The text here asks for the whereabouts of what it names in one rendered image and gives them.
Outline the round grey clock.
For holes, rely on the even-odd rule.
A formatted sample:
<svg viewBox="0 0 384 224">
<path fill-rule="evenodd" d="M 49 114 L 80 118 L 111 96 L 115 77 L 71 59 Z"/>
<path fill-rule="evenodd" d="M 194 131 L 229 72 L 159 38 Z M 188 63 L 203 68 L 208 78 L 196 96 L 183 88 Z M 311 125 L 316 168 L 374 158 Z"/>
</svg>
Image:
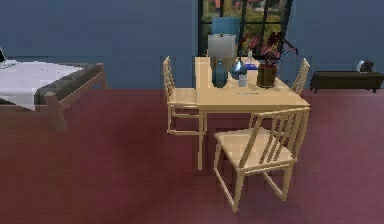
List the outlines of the round grey clock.
<svg viewBox="0 0 384 224">
<path fill-rule="evenodd" d="M 358 63 L 356 70 L 358 72 L 371 72 L 373 69 L 373 66 L 374 66 L 374 63 L 372 61 L 364 60 Z"/>
</svg>

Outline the black framed window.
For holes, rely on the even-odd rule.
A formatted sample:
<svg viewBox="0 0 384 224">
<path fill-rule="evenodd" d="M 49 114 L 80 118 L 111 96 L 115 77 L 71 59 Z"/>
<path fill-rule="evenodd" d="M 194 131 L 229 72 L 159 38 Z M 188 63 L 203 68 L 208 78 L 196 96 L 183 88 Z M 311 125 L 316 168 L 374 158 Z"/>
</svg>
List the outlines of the black framed window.
<svg viewBox="0 0 384 224">
<path fill-rule="evenodd" d="M 240 19 L 239 37 L 257 33 L 263 43 L 272 32 L 286 33 L 293 0 L 197 0 L 198 55 L 207 53 L 212 20 L 218 17 Z"/>
</svg>

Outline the blue glass vase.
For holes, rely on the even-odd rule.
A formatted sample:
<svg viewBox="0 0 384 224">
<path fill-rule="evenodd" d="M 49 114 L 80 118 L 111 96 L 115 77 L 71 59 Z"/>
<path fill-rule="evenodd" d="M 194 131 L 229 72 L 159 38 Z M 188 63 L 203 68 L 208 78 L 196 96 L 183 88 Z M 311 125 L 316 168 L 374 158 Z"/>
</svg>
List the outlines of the blue glass vase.
<svg viewBox="0 0 384 224">
<path fill-rule="evenodd" d="M 235 80 L 238 80 L 241 75 L 247 74 L 247 68 L 242 61 L 241 54 L 238 53 L 230 67 L 231 77 Z"/>
</svg>

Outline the wooden bed with white sheet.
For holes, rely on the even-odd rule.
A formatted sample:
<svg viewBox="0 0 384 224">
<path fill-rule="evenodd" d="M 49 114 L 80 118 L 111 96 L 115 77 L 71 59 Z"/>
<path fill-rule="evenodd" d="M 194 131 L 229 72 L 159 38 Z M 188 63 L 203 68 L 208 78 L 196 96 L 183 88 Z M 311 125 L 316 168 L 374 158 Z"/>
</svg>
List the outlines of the wooden bed with white sheet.
<svg viewBox="0 0 384 224">
<path fill-rule="evenodd" d="M 0 113 L 46 113 L 65 131 L 64 111 L 97 84 L 107 89 L 102 63 L 20 62 L 0 47 Z"/>
</svg>

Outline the dark low bench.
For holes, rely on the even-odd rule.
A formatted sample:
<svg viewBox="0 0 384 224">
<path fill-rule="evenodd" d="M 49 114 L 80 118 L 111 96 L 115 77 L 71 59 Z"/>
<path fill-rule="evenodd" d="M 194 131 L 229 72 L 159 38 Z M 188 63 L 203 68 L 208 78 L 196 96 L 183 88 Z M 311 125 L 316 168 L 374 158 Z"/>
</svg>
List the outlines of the dark low bench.
<svg viewBox="0 0 384 224">
<path fill-rule="evenodd" d="M 310 90 L 366 89 L 375 93 L 384 82 L 384 74 L 358 71 L 316 71 L 310 82 Z"/>
</svg>

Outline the red plant in brown pot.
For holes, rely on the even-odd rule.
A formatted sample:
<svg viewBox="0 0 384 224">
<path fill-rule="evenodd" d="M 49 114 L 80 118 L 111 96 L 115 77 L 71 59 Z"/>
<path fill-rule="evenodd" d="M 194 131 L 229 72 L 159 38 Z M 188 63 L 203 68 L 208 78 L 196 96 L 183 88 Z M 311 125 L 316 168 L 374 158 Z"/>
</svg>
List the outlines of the red plant in brown pot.
<svg viewBox="0 0 384 224">
<path fill-rule="evenodd" d="M 275 85 L 277 74 L 277 64 L 280 62 L 285 50 L 279 49 L 279 46 L 286 45 L 288 52 L 292 51 L 298 54 L 298 49 L 294 47 L 282 34 L 282 32 L 272 32 L 266 44 L 262 44 L 256 33 L 248 32 L 241 40 L 240 44 L 249 40 L 247 49 L 258 49 L 264 57 L 264 62 L 258 67 L 257 86 L 261 88 L 271 88 Z"/>
</svg>

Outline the pale wooden table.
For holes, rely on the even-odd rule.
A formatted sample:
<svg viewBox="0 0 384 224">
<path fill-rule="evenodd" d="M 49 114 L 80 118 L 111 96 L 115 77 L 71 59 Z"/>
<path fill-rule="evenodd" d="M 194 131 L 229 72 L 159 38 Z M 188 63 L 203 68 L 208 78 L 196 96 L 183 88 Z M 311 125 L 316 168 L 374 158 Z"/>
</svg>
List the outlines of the pale wooden table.
<svg viewBox="0 0 384 224">
<path fill-rule="evenodd" d="M 253 113 L 271 112 L 286 109 L 308 107 L 309 104 L 280 79 L 275 79 L 275 86 L 269 89 L 256 85 L 258 72 L 247 73 L 247 85 L 239 87 L 238 81 L 228 75 L 224 88 L 215 88 L 212 83 L 212 69 L 209 57 L 195 58 L 195 77 L 197 106 L 199 116 L 208 113 Z M 238 94 L 239 92 L 258 92 L 255 95 Z M 199 118 L 199 129 L 203 120 Z M 198 134 L 197 168 L 203 169 L 204 134 Z"/>
</svg>

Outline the blue lamp with white shade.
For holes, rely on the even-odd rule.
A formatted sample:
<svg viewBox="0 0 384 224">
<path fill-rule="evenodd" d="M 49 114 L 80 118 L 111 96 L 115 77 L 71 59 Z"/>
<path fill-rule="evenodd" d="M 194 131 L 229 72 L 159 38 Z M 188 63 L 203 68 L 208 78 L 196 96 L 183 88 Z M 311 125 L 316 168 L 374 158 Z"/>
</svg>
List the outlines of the blue lamp with white shade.
<svg viewBox="0 0 384 224">
<path fill-rule="evenodd" d="M 223 33 L 208 36 L 207 53 L 211 62 L 212 83 L 216 88 L 227 84 L 230 62 L 236 53 L 235 39 L 235 35 Z"/>
</svg>

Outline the pale wooden chair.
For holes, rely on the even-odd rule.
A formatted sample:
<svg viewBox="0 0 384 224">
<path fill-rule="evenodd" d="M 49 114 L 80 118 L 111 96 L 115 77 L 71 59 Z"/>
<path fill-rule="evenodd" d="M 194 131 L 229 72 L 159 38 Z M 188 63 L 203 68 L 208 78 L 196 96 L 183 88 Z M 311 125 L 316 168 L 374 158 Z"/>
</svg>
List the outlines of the pale wooden chair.
<svg viewBox="0 0 384 224">
<path fill-rule="evenodd" d="M 248 129 L 219 132 L 213 170 L 234 213 L 238 211 L 247 176 L 262 174 L 282 200 L 287 199 L 290 181 L 305 138 L 310 108 L 255 113 Z M 236 172 L 234 195 L 218 169 L 224 153 Z"/>
<path fill-rule="evenodd" d="M 171 60 L 167 56 L 162 64 L 164 91 L 167 102 L 167 133 L 172 135 L 191 135 L 196 136 L 200 132 L 207 132 L 207 115 L 202 116 L 194 114 L 178 114 L 177 109 L 193 109 L 197 110 L 197 91 L 195 88 L 178 88 L 175 86 L 174 77 L 172 74 Z M 194 118 L 203 120 L 203 128 L 198 131 L 194 130 L 175 130 L 171 128 L 173 118 Z"/>
<path fill-rule="evenodd" d="M 310 64 L 306 59 L 303 59 L 296 79 L 291 86 L 291 89 L 298 95 L 301 95 L 304 90 L 309 68 Z"/>
</svg>

